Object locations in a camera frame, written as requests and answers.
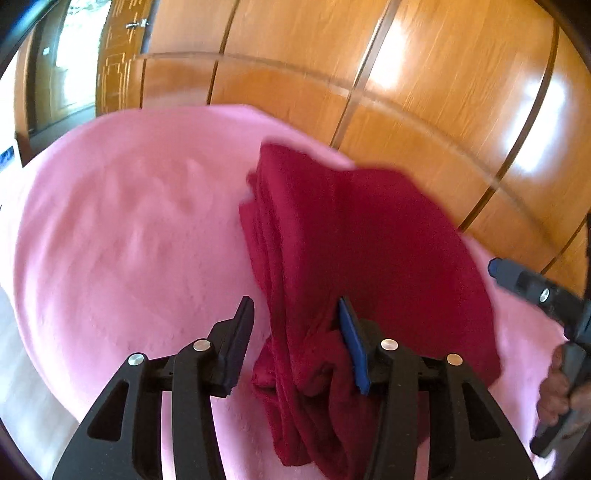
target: wooden door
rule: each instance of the wooden door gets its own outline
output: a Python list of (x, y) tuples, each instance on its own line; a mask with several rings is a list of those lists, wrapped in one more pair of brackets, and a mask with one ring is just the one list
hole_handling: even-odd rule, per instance
[(139, 107), (134, 95), (134, 79), (143, 62), (134, 61), (140, 53), (152, 0), (113, 0), (100, 39), (96, 78), (96, 114)]

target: silver door handle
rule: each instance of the silver door handle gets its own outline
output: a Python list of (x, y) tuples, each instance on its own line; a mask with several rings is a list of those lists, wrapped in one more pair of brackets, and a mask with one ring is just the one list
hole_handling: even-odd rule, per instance
[(148, 25), (148, 19), (147, 18), (143, 18), (141, 22), (131, 22), (128, 23), (125, 28), (127, 28), (128, 30), (135, 30), (138, 27), (142, 27), (145, 28)]

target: gray floor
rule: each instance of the gray floor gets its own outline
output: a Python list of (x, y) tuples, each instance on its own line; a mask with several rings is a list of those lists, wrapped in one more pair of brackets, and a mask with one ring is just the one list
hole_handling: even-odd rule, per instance
[(77, 423), (51, 395), (29, 360), (1, 288), (0, 418), (25, 458), (49, 480)]

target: silver screw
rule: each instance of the silver screw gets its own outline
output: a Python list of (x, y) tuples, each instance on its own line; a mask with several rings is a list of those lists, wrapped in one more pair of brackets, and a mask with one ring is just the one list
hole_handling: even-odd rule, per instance
[(545, 288), (542, 292), (542, 295), (540, 295), (540, 303), (544, 303), (546, 300), (548, 300), (548, 297), (550, 297), (550, 290)]
[(384, 350), (394, 351), (398, 349), (398, 342), (390, 338), (385, 338), (384, 340), (382, 340), (382, 348)]
[(144, 356), (141, 353), (134, 353), (132, 356), (129, 357), (127, 363), (129, 363), (132, 367), (136, 367), (140, 363), (144, 361)]
[(450, 353), (447, 356), (447, 363), (453, 365), (454, 367), (459, 367), (462, 363), (464, 363), (464, 359), (457, 353)]
[(193, 344), (193, 349), (196, 352), (204, 352), (205, 350), (209, 350), (209, 348), (211, 347), (211, 343), (209, 343), (208, 340), (205, 339), (201, 339), (201, 340), (197, 340), (194, 344)]

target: dark red fabric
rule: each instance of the dark red fabric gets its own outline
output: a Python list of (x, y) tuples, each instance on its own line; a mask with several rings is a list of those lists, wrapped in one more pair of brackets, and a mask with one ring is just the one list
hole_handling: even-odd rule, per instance
[(338, 297), (417, 353), (460, 353), (490, 385), (501, 365), (485, 286), (446, 215), (397, 171), (334, 171), (264, 144), (248, 180), (242, 228), (271, 314), (252, 381), (275, 451), (362, 478), (378, 402), (355, 387)]

